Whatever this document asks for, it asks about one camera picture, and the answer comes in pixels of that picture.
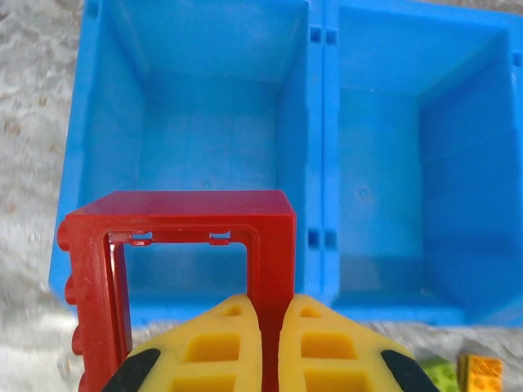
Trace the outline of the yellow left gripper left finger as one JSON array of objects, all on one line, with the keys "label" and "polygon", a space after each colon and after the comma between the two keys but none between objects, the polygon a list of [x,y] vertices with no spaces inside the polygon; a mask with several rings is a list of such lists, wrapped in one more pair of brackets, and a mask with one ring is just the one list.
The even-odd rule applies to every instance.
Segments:
[{"label": "yellow left gripper left finger", "polygon": [[247,295],[137,346],[105,391],[260,391],[262,338]]}]

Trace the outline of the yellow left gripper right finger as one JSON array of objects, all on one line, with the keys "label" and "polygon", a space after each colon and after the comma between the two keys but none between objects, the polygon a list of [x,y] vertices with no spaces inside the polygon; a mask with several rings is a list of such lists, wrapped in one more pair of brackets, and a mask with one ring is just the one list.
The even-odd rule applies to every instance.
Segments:
[{"label": "yellow left gripper right finger", "polygon": [[279,338],[281,391],[436,391],[403,345],[306,295],[296,295]]}]

